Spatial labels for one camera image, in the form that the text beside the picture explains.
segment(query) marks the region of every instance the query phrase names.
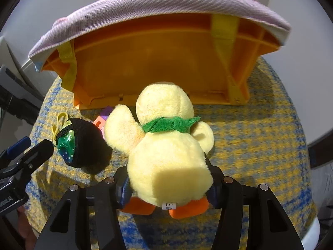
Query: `stuffed animal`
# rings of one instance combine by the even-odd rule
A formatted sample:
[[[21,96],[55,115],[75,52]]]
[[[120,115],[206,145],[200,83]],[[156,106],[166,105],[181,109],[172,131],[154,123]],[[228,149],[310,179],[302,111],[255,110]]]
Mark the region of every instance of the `stuffed animal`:
[[[213,178],[204,152],[212,149],[214,136],[194,117],[189,97],[173,83],[149,85],[138,97],[136,115],[141,125],[127,106],[118,105],[104,126],[107,144],[129,156],[130,185],[140,199],[124,211],[149,214],[164,203],[176,204],[169,211],[174,218],[206,211]]]

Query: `yellow plush duck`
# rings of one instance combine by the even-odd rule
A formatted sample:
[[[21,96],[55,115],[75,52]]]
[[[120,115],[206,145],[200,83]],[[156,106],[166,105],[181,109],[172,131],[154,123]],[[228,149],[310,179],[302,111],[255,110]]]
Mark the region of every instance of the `yellow plush duck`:
[[[136,113],[141,125],[118,105],[104,126],[108,145],[129,156],[129,181],[138,194],[124,211],[150,214],[170,203],[169,213],[178,219],[206,211],[213,183],[204,157],[214,145],[209,125],[194,117],[189,97],[173,83],[147,86]]]

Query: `metal bolt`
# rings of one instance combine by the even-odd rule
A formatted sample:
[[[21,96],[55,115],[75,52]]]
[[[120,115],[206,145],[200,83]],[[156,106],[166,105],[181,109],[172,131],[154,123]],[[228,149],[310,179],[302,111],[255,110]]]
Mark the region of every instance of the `metal bolt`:
[[[260,189],[263,191],[267,191],[268,190],[268,186],[266,184],[261,184],[260,185]]]
[[[231,177],[224,177],[223,181],[225,183],[232,183],[234,180]]]
[[[72,192],[76,191],[78,188],[79,188],[79,186],[78,186],[77,184],[73,184],[73,185],[71,185],[71,186],[69,187],[69,189],[70,189]]]
[[[114,182],[114,178],[113,178],[113,177],[107,177],[107,178],[105,179],[105,182],[106,182],[107,184],[113,183],[113,182]]]

